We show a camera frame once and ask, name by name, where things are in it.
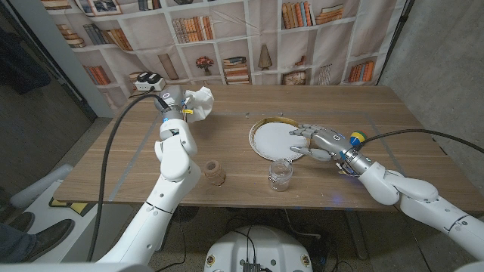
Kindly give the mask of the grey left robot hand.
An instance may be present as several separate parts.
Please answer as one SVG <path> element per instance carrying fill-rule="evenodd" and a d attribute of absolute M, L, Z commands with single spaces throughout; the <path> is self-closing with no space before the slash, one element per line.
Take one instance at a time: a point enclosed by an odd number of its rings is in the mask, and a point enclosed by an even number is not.
<path fill-rule="evenodd" d="M 155 107 L 160 111 L 162 122 L 170 119 L 186 120 L 186 116 L 193 113 L 194 98 L 191 94 L 186 94 L 180 85 L 169 86 L 159 93 L 159 97 L 168 105 L 165 109 L 158 100 L 154 102 Z"/>

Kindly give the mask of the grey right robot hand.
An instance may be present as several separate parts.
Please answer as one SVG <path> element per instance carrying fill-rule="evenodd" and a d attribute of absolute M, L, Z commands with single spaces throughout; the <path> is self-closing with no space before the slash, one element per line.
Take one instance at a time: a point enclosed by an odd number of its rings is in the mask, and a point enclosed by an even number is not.
<path fill-rule="evenodd" d="M 291 151 L 321 162 L 346 160 L 346 153 L 352 149 L 352 145 L 341 134 L 319 125 L 302 124 L 290 131 L 289 135 L 303 136 L 317 145 L 317 148 L 292 146 Z"/>

